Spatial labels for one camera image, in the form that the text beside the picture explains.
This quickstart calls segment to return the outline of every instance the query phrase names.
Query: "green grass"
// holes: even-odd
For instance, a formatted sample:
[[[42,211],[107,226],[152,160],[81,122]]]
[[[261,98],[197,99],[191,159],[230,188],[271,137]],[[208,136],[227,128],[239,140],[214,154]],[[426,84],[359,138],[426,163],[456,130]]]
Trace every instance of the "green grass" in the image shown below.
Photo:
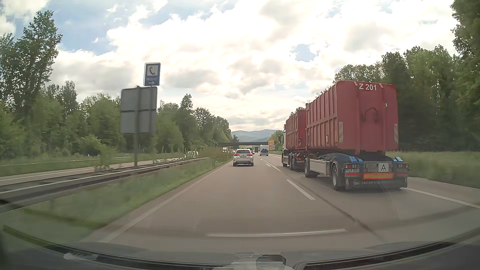
[[[180,158],[183,153],[161,153],[157,159]],[[133,162],[133,154],[116,153],[113,157],[129,157],[126,159],[112,159],[111,164]],[[139,161],[152,160],[151,154],[139,154]],[[100,165],[99,157],[72,155],[69,157],[50,157],[47,155],[36,158],[19,158],[14,160],[0,160],[0,177],[56,170],[77,169]]]
[[[225,162],[228,159],[202,160],[1,213],[0,225],[48,241],[79,241],[92,231]],[[7,248],[18,250],[23,247],[18,242],[11,242]]]
[[[480,152],[389,152],[409,163],[409,175],[480,188]]]

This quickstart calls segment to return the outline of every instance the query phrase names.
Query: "lane marking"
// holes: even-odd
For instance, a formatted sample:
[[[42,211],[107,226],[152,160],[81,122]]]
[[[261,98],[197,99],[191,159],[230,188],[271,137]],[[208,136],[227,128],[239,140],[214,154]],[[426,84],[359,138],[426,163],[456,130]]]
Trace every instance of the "lane marking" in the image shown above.
[[[310,200],[315,200],[314,197],[312,197],[310,194],[308,194],[305,190],[303,190],[301,187],[297,186],[294,182],[290,181],[290,179],[286,179],[287,182],[289,182],[292,186],[294,186],[296,189],[298,189],[302,194],[304,194],[307,198]]]
[[[128,230],[129,228],[133,227],[134,225],[136,225],[137,223],[139,223],[140,221],[142,221],[144,218],[150,216],[151,214],[155,213],[155,211],[159,210],[160,208],[164,207],[167,203],[171,202],[172,200],[174,200],[175,198],[177,198],[178,196],[182,195],[183,193],[185,193],[187,190],[191,189],[192,187],[196,186],[198,183],[200,183],[201,181],[203,181],[204,179],[206,179],[208,176],[211,176],[212,174],[214,174],[215,172],[218,172],[219,170],[221,170],[223,167],[226,167],[228,164],[230,164],[230,162],[227,162],[225,165],[221,166],[218,168],[218,170],[216,171],[213,171],[212,173],[210,173],[209,175],[206,175],[204,176],[202,179],[198,180],[197,182],[191,184],[190,186],[186,187],[184,190],[181,190],[179,191],[177,194],[173,195],[172,197],[166,199],[165,201],[161,202],[159,205],[153,207],[152,209],[148,210],[147,212],[143,213],[141,216],[137,217],[136,219],[130,221],[129,223],[121,226],[120,228],[118,228],[117,230],[115,230],[114,232],[112,232],[111,234],[107,235],[105,238],[103,238],[102,240],[100,240],[99,242],[100,243],[108,243],[110,241],[112,241],[115,237],[119,236],[121,233],[125,232],[126,230]]]
[[[270,166],[272,166],[273,168],[275,168],[275,170],[281,172],[281,170],[277,167],[275,167],[274,165],[272,165],[271,163],[269,163],[268,161],[264,160],[267,164],[269,164]]]
[[[316,232],[301,233],[208,233],[209,237],[282,237],[282,236],[304,236],[317,234],[345,233],[345,229],[325,230]]]
[[[407,190],[410,190],[410,191],[422,193],[422,194],[425,194],[425,195],[433,196],[433,197],[436,197],[436,198],[440,198],[440,199],[444,199],[444,200],[447,200],[447,201],[456,202],[456,203],[459,203],[459,204],[463,204],[463,205],[466,205],[466,206],[470,206],[470,207],[473,207],[473,208],[480,209],[479,205],[464,202],[464,201],[460,201],[460,200],[455,200],[455,199],[452,199],[452,198],[449,198],[449,197],[444,197],[444,196],[436,195],[436,194],[433,194],[433,193],[428,193],[428,192],[425,192],[425,191],[421,191],[421,190],[417,190],[417,189],[413,189],[413,188],[409,188],[409,187],[402,187],[402,189],[407,189]]]

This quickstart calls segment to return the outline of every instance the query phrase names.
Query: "silver car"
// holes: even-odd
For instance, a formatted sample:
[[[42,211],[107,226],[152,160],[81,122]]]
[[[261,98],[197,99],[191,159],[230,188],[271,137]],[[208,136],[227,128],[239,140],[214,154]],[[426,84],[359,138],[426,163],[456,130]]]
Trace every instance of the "silver car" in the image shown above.
[[[233,166],[238,164],[248,164],[253,166],[253,153],[250,149],[237,149],[233,154]]]

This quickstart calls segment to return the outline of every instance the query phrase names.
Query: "highway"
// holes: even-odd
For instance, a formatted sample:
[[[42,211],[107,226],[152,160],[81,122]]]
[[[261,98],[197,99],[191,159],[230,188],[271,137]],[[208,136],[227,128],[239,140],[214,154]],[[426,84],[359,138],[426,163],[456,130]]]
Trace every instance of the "highway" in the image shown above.
[[[279,156],[231,162],[143,205],[84,241],[153,250],[274,252],[438,241],[480,224],[480,190],[410,178],[392,192],[337,192]]]

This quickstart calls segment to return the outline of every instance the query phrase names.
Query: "bridge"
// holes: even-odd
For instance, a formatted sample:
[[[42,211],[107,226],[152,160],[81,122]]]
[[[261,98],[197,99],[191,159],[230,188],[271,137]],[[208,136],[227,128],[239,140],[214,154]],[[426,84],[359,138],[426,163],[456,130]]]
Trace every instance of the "bridge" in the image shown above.
[[[268,145],[268,142],[230,142],[230,143],[218,143],[218,146],[224,147],[224,146],[241,146],[241,145]]]

